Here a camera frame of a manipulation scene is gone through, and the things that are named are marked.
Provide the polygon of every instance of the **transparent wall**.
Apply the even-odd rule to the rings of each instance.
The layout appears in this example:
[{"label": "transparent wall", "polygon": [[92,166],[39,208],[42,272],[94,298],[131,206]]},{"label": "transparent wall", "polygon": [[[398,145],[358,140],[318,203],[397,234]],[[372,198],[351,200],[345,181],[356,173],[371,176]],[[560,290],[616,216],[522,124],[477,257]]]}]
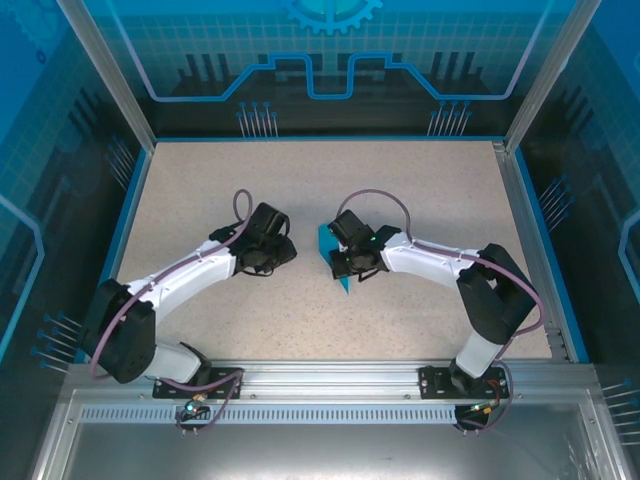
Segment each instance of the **transparent wall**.
[{"label": "transparent wall", "polygon": [[640,430],[638,19],[640,4],[602,2],[522,144],[590,359],[603,386],[632,382],[607,393],[625,443]]},{"label": "transparent wall", "polygon": [[157,135],[503,135],[573,0],[89,0]]},{"label": "transparent wall", "polygon": [[55,2],[0,0],[0,71],[0,464],[18,479],[73,361],[58,312],[88,307],[140,145]]}]

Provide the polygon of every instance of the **vent slot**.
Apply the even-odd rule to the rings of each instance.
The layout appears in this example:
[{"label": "vent slot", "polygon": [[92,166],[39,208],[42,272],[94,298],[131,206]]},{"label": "vent slot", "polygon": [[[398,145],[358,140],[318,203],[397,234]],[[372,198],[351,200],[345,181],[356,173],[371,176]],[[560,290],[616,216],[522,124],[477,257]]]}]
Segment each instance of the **vent slot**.
[{"label": "vent slot", "polygon": [[[176,405],[91,405],[82,409],[82,423],[172,424]],[[203,424],[217,412],[188,424]],[[238,425],[384,425],[453,424],[453,405],[231,405],[219,419]]]}]

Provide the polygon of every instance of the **cable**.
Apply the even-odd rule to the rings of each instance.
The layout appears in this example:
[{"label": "cable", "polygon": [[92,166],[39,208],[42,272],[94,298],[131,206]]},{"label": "cable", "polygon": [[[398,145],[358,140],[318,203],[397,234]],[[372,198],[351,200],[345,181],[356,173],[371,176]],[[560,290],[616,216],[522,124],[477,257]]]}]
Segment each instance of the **cable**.
[{"label": "cable", "polygon": [[430,245],[423,245],[421,243],[418,243],[418,242],[414,241],[413,237],[411,236],[411,215],[409,213],[409,209],[402,202],[402,200],[400,200],[395,195],[393,195],[393,194],[391,194],[389,192],[385,192],[384,190],[378,190],[376,188],[365,188],[363,190],[358,190],[357,192],[353,192],[351,195],[349,195],[347,198],[344,199],[344,201],[340,204],[340,207],[338,208],[338,213],[336,214],[336,217],[338,217],[342,213],[342,210],[344,209],[344,207],[347,204],[347,202],[349,202],[349,200],[351,200],[352,198],[357,197],[359,195],[363,195],[365,193],[375,193],[375,194],[378,194],[378,195],[383,195],[385,197],[390,198],[391,200],[393,200],[394,202],[396,202],[400,206],[400,208],[404,212],[404,216],[405,216],[405,219],[406,219],[405,233],[407,234],[407,237],[409,238],[409,241],[416,248],[418,248],[420,250],[423,250],[425,252],[435,253],[437,255],[443,255],[443,256],[446,256],[446,257],[451,257],[451,258],[456,258],[456,259],[461,258],[463,260],[469,260],[471,262],[477,262],[480,265],[483,265],[483,266],[493,270],[494,272],[499,273],[500,275],[503,275],[503,276],[507,277],[513,283],[518,285],[522,290],[524,290],[533,299],[533,301],[538,306],[538,311],[540,312],[540,318],[538,318],[538,321],[535,322],[533,325],[530,325],[528,327],[525,327],[525,328],[523,328],[521,330],[516,331],[511,336],[509,341],[500,349],[500,351],[498,352],[498,355],[496,355],[496,359],[502,358],[502,355],[504,355],[504,353],[507,351],[507,349],[511,345],[511,342],[513,342],[513,340],[516,337],[519,337],[520,335],[524,335],[525,333],[532,332],[532,331],[540,328],[542,325],[544,325],[544,322],[545,322],[545,319],[546,319],[546,310],[545,310],[544,304],[542,303],[542,299],[540,298],[538,293],[532,287],[530,287],[527,284],[527,282],[523,281],[517,275],[514,275],[513,273],[511,273],[509,270],[505,269],[501,265],[498,265],[498,264],[496,264],[494,262],[491,262],[490,260],[486,260],[486,259],[481,258],[481,257],[476,256],[476,255],[469,255],[469,254],[466,254],[466,253],[460,254],[460,252],[455,252],[455,251],[452,252],[450,250],[445,250],[445,249],[441,249],[441,248],[438,248],[438,247],[433,247],[433,246],[430,246]]},{"label": "cable", "polygon": [[[248,190],[245,190],[244,188],[241,188],[240,190],[238,190],[235,193],[235,195],[233,196],[233,211],[236,214],[236,217],[238,217],[237,202],[238,202],[238,197],[240,196],[240,194],[245,194],[247,196],[247,201],[248,201],[247,215],[244,218],[244,220],[242,221],[242,224],[238,227],[238,229],[235,231],[235,233],[231,237],[229,237],[229,239],[225,240],[224,242],[222,242],[219,245],[216,245],[215,247],[212,247],[212,248],[210,248],[208,250],[205,250],[200,255],[193,255],[191,257],[185,258],[184,260],[181,260],[180,262],[176,263],[175,265],[172,265],[171,267],[167,268],[166,270],[161,272],[156,278],[151,280],[144,287],[142,287],[139,291],[137,291],[116,312],[116,314],[113,316],[113,318],[109,322],[109,325],[105,329],[104,333],[102,334],[102,337],[100,338],[100,341],[98,342],[98,345],[96,346],[96,349],[95,349],[95,351],[93,353],[93,356],[91,357],[91,363],[90,363],[90,367],[89,367],[89,372],[91,373],[91,376],[93,378],[95,378],[95,379],[105,379],[105,378],[109,378],[111,376],[109,374],[96,375],[96,368],[98,367],[98,360],[100,360],[100,355],[102,355],[102,351],[104,350],[104,347],[107,344],[107,341],[109,340],[109,337],[111,336],[111,334],[115,330],[116,326],[118,325],[118,322],[120,322],[120,319],[129,311],[129,309],[133,306],[133,304],[135,304],[145,293],[151,291],[153,289],[154,285],[156,285],[158,282],[162,281],[167,276],[171,275],[176,270],[178,270],[178,269],[180,269],[180,268],[182,268],[182,267],[184,267],[186,265],[189,265],[190,263],[197,262],[197,261],[201,260],[203,257],[212,255],[212,254],[222,250],[223,248],[231,245],[233,242],[235,242],[238,239],[238,237],[240,237],[240,235],[242,235],[242,232],[244,232],[244,230],[247,228],[247,225],[249,224],[249,220],[251,219],[251,213],[253,212],[253,197],[251,196],[251,193]],[[184,386],[182,384],[179,384],[179,383],[176,383],[176,385],[174,385],[174,387],[181,388],[181,389],[184,390],[184,388],[183,388]]]},{"label": "cable", "polygon": [[[229,405],[229,401],[231,400],[231,397],[233,397],[233,394],[235,393],[236,389],[240,385],[240,382],[242,380],[242,371],[238,370],[237,372],[234,372],[231,375],[227,375],[223,379],[218,380],[217,382],[213,382],[213,383],[211,383],[209,385],[204,385],[203,387],[188,387],[188,389],[184,388],[184,387],[186,387],[186,385],[181,385],[181,384],[179,384],[177,382],[173,382],[173,380],[162,379],[162,381],[164,381],[165,383],[168,383],[169,385],[173,385],[173,386],[177,385],[178,386],[177,388],[180,388],[180,389],[186,390],[186,391],[204,391],[204,390],[210,391],[210,390],[213,390],[214,388],[219,387],[223,383],[228,382],[231,379],[234,379],[233,386],[231,387],[231,390],[227,394],[226,398],[224,399],[224,403],[220,406],[220,408],[218,409],[216,414],[213,416],[211,421],[209,421],[208,423],[206,423],[205,425],[203,425],[200,428],[194,429],[194,431],[202,431],[202,430],[205,430],[205,429],[213,427],[216,424],[216,422],[220,419],[220,417],[222,416],[222,413],[227,408],[227,405]],[[184,417],[184,410],[176,418],[176,427],[178,427],[178,428],[180,428],[182,430],[187,430],[182,425],[182,418],[183,417]]]},{"label": "cable", "polygon": [[[502,420],[504,420],[504,417],[507,415],[507,412],[509,411],[509,409],[511,408],[511,404],[513,403],[513,396],[515,395],[514,389],[513,389],[513,375],[511,374],[511,369],[509,368],[509,366],[504,363],[502,360],[496,360],[493,362],[495,365],[499,365],[502,368],[504,368],[504,371],[507,373],[507,378],[509,379],[509,388],[511,389],[511,394],[509,395],[509,398],[507,399],[507,404],[504,406],[504,410],[502,410],[502,412],[500,413],[500,416],[491,424],[491,425],[482,425],[482,424],[477,424],[477,425],[482,425],[482,429],[481,431],[483,432],[490,432],[491,430],[495,429],[498,425],[500,425],[500,423],[502,422]],[[462,422],[471,422],[471,420],[461,420]]]}]

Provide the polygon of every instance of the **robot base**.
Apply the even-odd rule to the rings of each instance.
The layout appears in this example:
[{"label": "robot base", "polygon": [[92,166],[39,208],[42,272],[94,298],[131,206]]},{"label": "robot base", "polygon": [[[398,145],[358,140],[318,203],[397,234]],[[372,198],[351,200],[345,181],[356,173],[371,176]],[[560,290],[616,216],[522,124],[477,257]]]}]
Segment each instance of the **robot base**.
[{"label": "robot base", "polygon": [[451,383],[451,372],[447,367],[427,366],[418,369],[418,384],[420,385],[420,397],[423,400],[492,400],[496,398],[496,391],[487,384],[489,380],[495,380],[500,385],[500,400],[509,398],[509,387],[505,372],[499,367],[490,367],[482,376],[478,388],[473,389],[468,395],[461,393]]}]

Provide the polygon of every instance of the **gear graphic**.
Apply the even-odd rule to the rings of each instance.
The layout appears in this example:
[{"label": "gear graphic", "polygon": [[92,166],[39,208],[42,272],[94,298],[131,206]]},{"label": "gear graphic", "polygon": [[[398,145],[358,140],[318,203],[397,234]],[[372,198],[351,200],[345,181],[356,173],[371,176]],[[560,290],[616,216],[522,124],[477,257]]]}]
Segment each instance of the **gear graphic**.
[{"label": "gear graphic", "polygon": [[363,19],[373,18],[373,9],[382,7],[381,0],[281,0],[289,12],[289,20],[300,22],[300,28],[310,27],[313,33],[336,30],[346,34],[349,28],[360,28]]},{"label": "gear graphic", "polygon": [[54,0],[4,0],[0,12],[13,14],[30,42],[42,49],[58,33],[60,18]]}]

